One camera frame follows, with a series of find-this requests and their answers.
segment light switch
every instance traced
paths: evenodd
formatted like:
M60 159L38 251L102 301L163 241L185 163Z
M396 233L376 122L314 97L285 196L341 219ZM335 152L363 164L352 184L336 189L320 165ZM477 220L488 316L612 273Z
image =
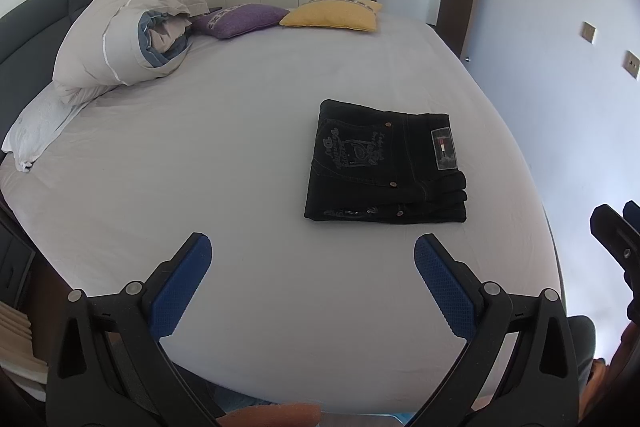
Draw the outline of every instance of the light switch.
M640 58L636 57L632 52L626 52L623 67L632 77L638 78L638 72L640 71Z
M585 22L582 24L582 32L580 34L584 40L593 44L596 39L596 27Z

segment blue gripper pad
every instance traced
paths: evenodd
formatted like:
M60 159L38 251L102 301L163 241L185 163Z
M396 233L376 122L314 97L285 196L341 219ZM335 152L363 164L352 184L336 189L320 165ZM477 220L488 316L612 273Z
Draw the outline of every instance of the blue gripper pad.
M474 305L426 237L415 242L414 259L453 334L470 342L476 334Z
M640 232L640 206L636 205L635 201L627 201L624 210L622 211L622 217L626 222Z
M211 242L200 236L169 276L149 308L149 332L157 342L175 331L211 264Z

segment purple pillow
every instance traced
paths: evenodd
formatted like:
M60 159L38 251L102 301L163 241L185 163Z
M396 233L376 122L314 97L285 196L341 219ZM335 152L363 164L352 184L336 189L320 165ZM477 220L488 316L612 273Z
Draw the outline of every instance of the purple pillow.
M268 4L239 4L194 17L191 28L219 39L229 39L243 33L278 24L289 10Z

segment rivet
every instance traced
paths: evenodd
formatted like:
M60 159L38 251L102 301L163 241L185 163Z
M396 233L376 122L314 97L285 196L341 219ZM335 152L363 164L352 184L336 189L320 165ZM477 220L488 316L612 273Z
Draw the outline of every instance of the rivet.
M545 290L545 297L549 299L551 302L558 300L558 292L556 290L552 290L551 288L547 288Z
M140 284L138 281L130 282L129 284L127 284L126 288L124 288L124 291L126 291L129 295L137 295L140 293L140 290L142 290L142 284Z
M500 286L495 282L488 282L484 284L484 291L489 295L498 295L498 293L500 293Z
M76 302L82 297L82 292L80 290L71 290L69 295L66 298L69 302Z

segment folded black jeans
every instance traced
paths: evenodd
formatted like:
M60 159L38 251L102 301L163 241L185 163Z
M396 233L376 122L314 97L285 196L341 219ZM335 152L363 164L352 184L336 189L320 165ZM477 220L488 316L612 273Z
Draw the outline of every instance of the folded black jeans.
M465 175L458 170L453 152L448 115L322 102L305 217L315 221L462 223L466 220L465 187Z

